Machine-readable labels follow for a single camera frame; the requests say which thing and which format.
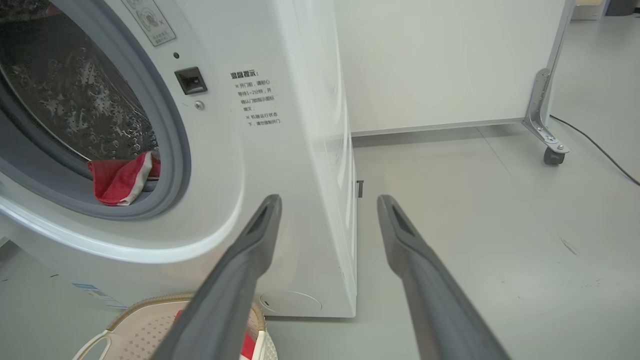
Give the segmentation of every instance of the gray floor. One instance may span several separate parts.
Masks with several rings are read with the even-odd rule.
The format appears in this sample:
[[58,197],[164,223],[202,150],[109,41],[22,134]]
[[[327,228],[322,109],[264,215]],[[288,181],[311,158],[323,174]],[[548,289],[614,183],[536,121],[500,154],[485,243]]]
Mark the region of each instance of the gray floor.
[[[570,25],[553,113],[640,177],[640,19]],[[354,140],[358,315],[271,318],[280,359],[416,359],[408,308],[389,270],[376,197],[393,195],[513,359],[640,355],[640,188],[580,134],[559,167],[522,126]],[[0,269],[3,359],[70,359],[115,316],[26,254]]]

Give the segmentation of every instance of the gray plastic arm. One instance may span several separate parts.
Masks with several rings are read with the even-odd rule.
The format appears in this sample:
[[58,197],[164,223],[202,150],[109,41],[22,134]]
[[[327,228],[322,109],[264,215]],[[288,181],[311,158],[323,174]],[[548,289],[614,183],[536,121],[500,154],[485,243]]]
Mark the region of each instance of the gray plastic arm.
[[282,205],[270,195],[222,256],[152,360],[237,360],[255,284],[271,264]]
[[391,269],[402,279],[423,360],[507,360],[449,271],[389,195],[378,218]]

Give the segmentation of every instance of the plastic laundry basket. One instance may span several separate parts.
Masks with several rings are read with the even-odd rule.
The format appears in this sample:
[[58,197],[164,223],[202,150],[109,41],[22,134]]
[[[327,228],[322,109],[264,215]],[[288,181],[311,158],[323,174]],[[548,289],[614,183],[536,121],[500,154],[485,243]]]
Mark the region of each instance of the plastic laundry basket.
[[[169,331],[178,311],[184,309],[193,294],[183,293],[154,297],[134,304],[98,334],[76,354],[84,358],[98,342],[107,341],[100,360],[147,360]],[[264,314],[253,304],[246,331],[255,340],[252,360],[277,360],[275,346],[267,333]]]

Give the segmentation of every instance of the basket handle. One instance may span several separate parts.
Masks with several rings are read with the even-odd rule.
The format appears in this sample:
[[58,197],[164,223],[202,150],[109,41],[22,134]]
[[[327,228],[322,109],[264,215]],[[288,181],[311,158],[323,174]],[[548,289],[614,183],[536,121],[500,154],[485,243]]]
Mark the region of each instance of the basket handle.
[[105,331],[101,332],[100,334],[96,335],[93,339],[87,341],[87,343],[84,344],[84,346],[78,351],[76,356],[74,356],[73,360],[82,360],[82,359],[84,359],[84,357],[87,355],[87,353],[89,353],[89,351],[98,342],[100,342],[100,340],[107,339],[107,347],[104,348],[104,351],[102,352],[102,355],[100,355],[100,359],[98,359],[98,360],[103,360],[104,357],[107,355],[107,350],[109,350],[109,347],[111,347],[111,336],[110,335],[111,335],[111,331],[105,330]]

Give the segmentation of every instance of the white washing machine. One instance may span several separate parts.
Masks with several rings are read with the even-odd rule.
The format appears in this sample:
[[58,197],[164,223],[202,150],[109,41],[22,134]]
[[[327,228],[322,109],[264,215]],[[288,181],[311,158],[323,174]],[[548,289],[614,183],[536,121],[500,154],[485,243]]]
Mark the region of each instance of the white washing machine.
[[[0,15],[0,209],[14,220],[0,237],[130,306],[195,291],[277,193],[255,300],[267,315],[355,315],[355,167],[331,1],[29,4]],[[95,199],[88,160],[151,150],[159,179],[130,206]]]

